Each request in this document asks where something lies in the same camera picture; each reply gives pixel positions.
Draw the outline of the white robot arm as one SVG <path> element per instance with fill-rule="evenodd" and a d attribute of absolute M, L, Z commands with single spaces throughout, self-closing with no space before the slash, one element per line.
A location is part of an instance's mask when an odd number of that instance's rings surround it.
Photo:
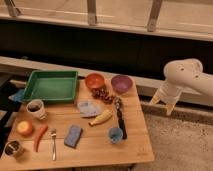
<path fill-rule="evenodd" d="M 156 90 L 150 104 L 162 101 L 169 116 L 185 88 L 191 88 L 213 103 L 213 75 L 203 72 L 203 65 L 195 58 L 168 62 L 163 69 L 165 80 Z"/>

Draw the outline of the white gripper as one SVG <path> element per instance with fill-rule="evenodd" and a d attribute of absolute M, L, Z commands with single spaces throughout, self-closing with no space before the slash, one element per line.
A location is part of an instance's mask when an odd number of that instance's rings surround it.
<path fill-rule="evenodd" d="M 171 115 L 175 104 L 178 102 L 182 93 L 182 88 L 180 86 L 174 85 L 168 81 L 164 81 L 162 85 L 157 90 L 158 97 L 164 103 L 166 103 L 166 115 Z M 159 102 L 159 98 L 153 96 L 150 105 L 155 105 Z"/>

